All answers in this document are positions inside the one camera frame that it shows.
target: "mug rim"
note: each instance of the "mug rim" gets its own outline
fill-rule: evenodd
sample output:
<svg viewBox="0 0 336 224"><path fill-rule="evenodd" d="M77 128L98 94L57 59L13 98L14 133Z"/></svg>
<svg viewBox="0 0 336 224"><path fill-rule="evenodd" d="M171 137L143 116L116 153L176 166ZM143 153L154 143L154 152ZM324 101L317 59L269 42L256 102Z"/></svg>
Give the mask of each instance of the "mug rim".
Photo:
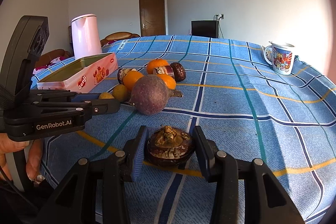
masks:
<svg viewBox="0 0 336 224"><path fill-rule="evenodd" d="M272 45L277 45L277 46L283 47L283 48L295 48L294 45L289 44L289 43L282 43L282 44L280 44L280 43L276 43L276 42L271 42L271 44Z"/></svg>

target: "silver screw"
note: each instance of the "silver screw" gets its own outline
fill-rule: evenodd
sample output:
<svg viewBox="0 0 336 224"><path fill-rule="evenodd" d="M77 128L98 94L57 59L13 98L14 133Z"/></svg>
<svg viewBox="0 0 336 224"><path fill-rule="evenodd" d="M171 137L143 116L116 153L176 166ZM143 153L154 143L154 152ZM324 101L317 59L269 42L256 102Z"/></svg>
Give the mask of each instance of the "silver screw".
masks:
<svg viewBox="0 0 336 224"><path fill-rule="evenodd" d="M86 158L81 158L81 159L78 161L78 164L79 164L79 165L86 165L86 164L87 164L87 159L86 159Z"/></svg>
<svg viewBox="0 0 336 224"><path fill-rule="evenodd" d="M218 151L217 152L217 156L221 157L221 158L225 158L226 157L226 153L224 151Z"/></svg>
<svg viewBox="0 0 336 224"><path fill-rule="evenodd" d="M262 159L255 159L254 160L254 163L256 164L256 165L263 165L263 160Z"/></svg>
<svg viewBox="0 0 336 224"><path fill-rule="evenodd" d="M123 150L118 150L117 152L115 152L115 155L120 158L120 157L123 157L125 156L125 151Z"/></svg>

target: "pink tin box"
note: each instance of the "pink tin box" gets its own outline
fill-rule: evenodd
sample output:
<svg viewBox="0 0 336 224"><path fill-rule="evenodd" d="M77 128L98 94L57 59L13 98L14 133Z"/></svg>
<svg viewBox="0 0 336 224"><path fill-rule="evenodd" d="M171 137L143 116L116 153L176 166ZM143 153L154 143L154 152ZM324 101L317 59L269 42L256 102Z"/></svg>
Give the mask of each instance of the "pink tin box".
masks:
<svg viewBox="0 0 336 224"><path fill-rule="evenodd" d="M39 90L90 92L118 68L115 53L80 58L37 82Z"/></svg>

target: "human hand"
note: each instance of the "human hand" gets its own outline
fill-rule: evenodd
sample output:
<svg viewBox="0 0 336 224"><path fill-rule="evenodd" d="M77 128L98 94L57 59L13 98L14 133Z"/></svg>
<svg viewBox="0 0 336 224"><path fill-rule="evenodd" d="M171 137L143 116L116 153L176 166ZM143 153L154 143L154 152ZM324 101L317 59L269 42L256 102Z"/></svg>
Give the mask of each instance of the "human hand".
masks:
<svg viewBox="0 0 336 224"><path fill-rule="evenodd" d="M0 165L7 177L12 180L11 174L6 163L5 153L17 152L29 145L29 141L15 142L8 138L6 133L0 133ZM26 172L29 179L36 179L39 174L42 158L42 141L34 140L28 153L28 161L26 164Z"/></svg>

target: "black screen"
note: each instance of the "black screen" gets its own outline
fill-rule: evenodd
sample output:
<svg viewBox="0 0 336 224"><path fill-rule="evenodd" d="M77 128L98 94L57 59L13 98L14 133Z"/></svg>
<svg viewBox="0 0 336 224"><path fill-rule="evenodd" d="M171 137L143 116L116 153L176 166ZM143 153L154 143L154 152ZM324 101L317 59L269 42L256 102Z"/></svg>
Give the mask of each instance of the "black screen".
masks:
<svg viewBox="0 0 336 224"><path fill-rule="evenodd" d="M191 33L197 37L218 38L217 20L197 20L191 22Z"/></svg>

